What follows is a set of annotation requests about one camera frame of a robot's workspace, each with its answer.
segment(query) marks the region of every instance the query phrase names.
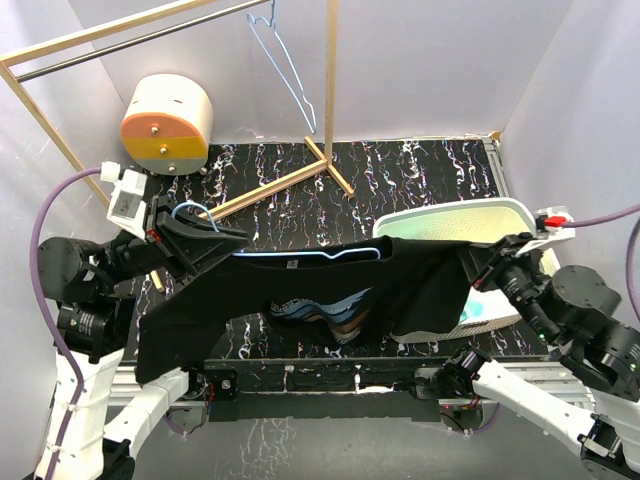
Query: black t-shirt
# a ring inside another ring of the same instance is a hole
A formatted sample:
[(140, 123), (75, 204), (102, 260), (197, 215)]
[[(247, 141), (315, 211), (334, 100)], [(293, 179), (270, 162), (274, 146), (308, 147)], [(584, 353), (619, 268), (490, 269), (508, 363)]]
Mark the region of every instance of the black t-shirt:
[(136, 378), (147, 383), (206, 360), (226, 322), (250, 313), (263, 313), (282, 335), (329, 346), (379, 342), (390, 332), (450, 332), (469, 294), (458, 257), (468, 245), (381, 237), (310, 249), (374, 247), (380, 259), (229, 257), (141, 319)]

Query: orange and white cylinder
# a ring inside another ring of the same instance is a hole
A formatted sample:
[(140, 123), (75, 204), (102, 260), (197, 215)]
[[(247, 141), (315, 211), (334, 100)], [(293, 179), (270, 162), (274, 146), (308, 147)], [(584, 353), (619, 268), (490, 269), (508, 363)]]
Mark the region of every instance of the orange and white cylinder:
[(206, 92), (180, 75), (145, 77), (120, 126), (129, 155), (147, 170), (186, 175), (204, 166), (209, 152), (213, 106)]

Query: blue hanger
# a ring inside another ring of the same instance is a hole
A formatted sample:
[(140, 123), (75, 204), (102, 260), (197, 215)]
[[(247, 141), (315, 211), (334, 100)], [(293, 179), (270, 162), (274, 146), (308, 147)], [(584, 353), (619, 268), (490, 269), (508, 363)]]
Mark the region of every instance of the blue hanger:
[[(183, 208), (186, 207), (196, 207), (199, 208), (200, 210), (203, 210), (207, 213), (207, 216), (209, 217), (209, 221), (211, 222), (211, 226), (213, 227), (213, 230), (216, 232), (220, 232), (220, 230), (218, 230), (218, 227), (216, 226), (216, 222), (213, 220), (213, 217), (211, 216), (211, 212), (209, 212), (209, 209), (207, 207), (205, 207), (204, 205), (201, 205), (199, 203), (195, 203), (192, 201), (186, 201), (186, 202), (182, 202), (179, 205), (176, 205), (176, 207), (171, 211), (171, 218), (176, 218), (176, 214), (182, 210)], [(340, 258), (343, 255), (348, 255), (350, 253), (375, 253), (376, 254), (376, 259), (380, 260), (382, 258), (382, 254), (380, 253), (380, 250), (378, 250), (375, 247), (362, 247), (362, 248), (349, 248), (347, 250), (343, 250), (341, 252), (336, 253), (335, 255), (329, 255), (327, 252), (321, 252), (319, 250), (312, 250), (312, 251), (304, 251), (304, 252), (238, 252), (238, 253), (234, 253), (233, 256), (234, 257), (246, 257), (246, 258), (277, 258), (277, 257), (292, 257), (292, 256), (300, 256), (300, 257), (325, 257), (328, 258), (329, 260), (335, 260), (336, 258)]]
[[(293, 75), (296, 77), (296, 82), (298, 83), (298, 87), (300, 88), (300, 91), (302, 92), (302, 101), (304, 103), (306, 103), (309, 106), (309, 109), (311, 110), (311, 119), (309, 119), (309, 116), (307, 115), (307, 112), (305, 112), (304, 107), (302, 106), (302, 102), (300, 102), (300, 99), (296, 95), (296, 92), (293, 91), (293, 87), (287, 81), (286, 77), (284, 76), (284, 73), (282, 73), (282, 70), (280, 70), (280, 67), (278, 67), (278, 64), (274, 60), (273, 56), (271, 56), (271, 53), (269, 53), (269, 50), (267, 49), (266, 45), (260, 39), (260, 36), (258, 35), (258, 32), (256, 32), (256, 29), (255, 29), (254, 26), (257, 25), (257, 23), (260, 22), (260, 21), (263, 21), (267, 25), (267, 28), (270, 28), (271, 30), (273, 30), (273, 35), (276, 37), (276, 40), (278, 40), (278, 42), (280, 43), (280, 46), (282, 47), (282, 51), (284, 52), (284, 54), (287, 57), (287, 60), (289, 61), (289, 66), (291, 67), (291, 70), (293, 70)], [(295, 99), (296, 103), (298, 104), (298, 108), (302, 112), (302, 115), (304, 116), (304, 119), (307, 122), (309, 130), (311, 130), (311, 133), (314, 133), (314, 134), (317, 133), (318, 124), (316, 122), (316, 112), (315, 112), (315, 110), (313, 108), (313, 104), (307, 99), (307, 96), (304, 93), (304, 85), (302, 85), (302, 80), (300, 80), (300, 76), (298, 75), (298, 71), (296, 70), (296, 67), (293, 64), (293, 60), (291, 60), (291, 56), (289, 55), (289, 51), (287, 50), (286, 45), (282, 41), (282, 38), (280, 38), (280, 35), (278, 35), (278, 30), (276, 29), (276, 0), (272, 0), (271, 1), (271, 18), (270, 19), (267, 20), (266, 17), (258, 17), (258, 18), (256, 18), (253, 15), (251, 15), (250, 13), (247, 13), (247, 22), (249, 22), (249, 28), (251, 28), (251, 31), (253, 32), (253, 35), (256, 37), (256, 40), (258, 40), (258, 43), (260, 44), (260, 46), (264, 50), (264, 53), (267, 54), (267, 57), (269, 57), (269, 60), (271, 60), (271, 63), (273, 64), (273, 66), (275, 67), (276, 71), (280, 75), (280, 78), (282, 79), (284, 84), (289, 89), (289, 92), (291, 92), (291, 95), (293, 95), (293, 98)]]

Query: wooden rod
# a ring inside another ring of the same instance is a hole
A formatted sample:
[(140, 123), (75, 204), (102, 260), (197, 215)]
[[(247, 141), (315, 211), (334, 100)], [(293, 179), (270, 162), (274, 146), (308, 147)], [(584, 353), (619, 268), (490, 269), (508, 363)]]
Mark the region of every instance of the wooden rod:
[(349, 198), (353, 197), (353, 195), (355, 194), (355, 190), (353, 189), (353, 187), (351, 187), (351, 185), (349, 185), (349, 182), (347, 182), (344, 179), (344, 177), (340, 175), (340, 172), (338, 172), (338, 169), (333, 165), (328, 165), (327, 170), (329, 171), (329, 174), (333, 177), (333, 179), (336, 181), (336, 183), (340, 185), (340, 188), (344, 190), (344, 193), (347, 195), (347, 197)]
[(309, 147), (309, 150), (311, 150), (311, 153), (313, 153), (318, 160), (322, 160), (323, 162), (327, 161), (327, 158), (324, 156), (324, 153), (322, 153), (322, 150), (320, 150), (318, 146), (315, 144), (315, 142), (311, 140), (311, 137), (304, 137), (304, 143), (307, 144), (307, 147)]
[(324, 113), (324, 156), (333, 163), (333, 120), (336, 97), (336, 50), (339, 0), (327, 0), (327, 85)]
[[(29, 110), (29, 113), (36, 119), (36, 121), (40, 124), (42, 129), (45, 131), (49, 138), (53, 141), (53, 143), (58, 147), (58, 149), (62, 152), (65, 158), (69, 161), (71, 166), (75, 168), (78, 172), (85, 170), (85, 166), (82, 162), (75, 156), (75, 154), (71, 151), (71, 148), (64, 139), (60, 136), (58, 131), (55, 129), (51, 122), (45, 117), (44, 113), (40, 110), (36, 102), (33, 100), (31, 95), (24, 89), (22, 85), (18, 83), (16, 77), (13, 76), (11, 70), (0, 62), (0, 76), (7, 82), (9, 88), (13, 90), (13, 93), (20, 99), (22, 104)], [(98, 199), (105, 205), (109, 206), (109, 197), (102, 191), (102, 189), (98, 186), (96, 181), (92, 177), (85, 177), (85, 182), (89, 185), (89, 188), (93, 191), (93, 193), (98, 197)]]
[(123, 32), (131, 28), (139, 27), (140, 25), (146, 25), (147, 23), (170, 17), (176, 13), (186, 12), (187, 10), (192, 10), (215, 1), (216, 0), (178, 0), (8, 53), (0, 57), (0, 62), (4, 63), (6, 67), (11, 67), (35, 58), (66, 50), (67, 48), (76, 47), (83, 43), (92, 42), (93, 40), (107, 37), (114, 33)]
[[(273, 195), (274, 193), (284, 190), (285, 188), (289, 188), (291, 185), (295, 185), (302, 180), (313, 177), (315, 174), (326, 169), (327, 161), (319, 160), (311, 165), (301, 168), (300, 170), (290, 173), (289, 175), (285, 175), (284, 177), (274, 180), (267, 185), (263, 185), (262, 187), (256, 188), (255, 190), (212, 208), (209, 212), (216, 219), (226, 217), (227, 215), (231, 215), (232, 213), (253, 205), (256, 202), (264, 200), (266, 197)], [(200, 218), (207, 218), (206, 213), (201, 213), (198, 216)]]

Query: red connector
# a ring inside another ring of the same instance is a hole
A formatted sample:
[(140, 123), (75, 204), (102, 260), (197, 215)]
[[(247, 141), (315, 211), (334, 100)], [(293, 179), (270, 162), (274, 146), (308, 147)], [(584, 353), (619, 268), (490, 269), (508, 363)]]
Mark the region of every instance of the red connector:
[(555, 227), (555, 228), (561, 227), (565, 223), (567, 223), (567, 219), (560, 216), (549, 217), (544, 221), (545, 227)]

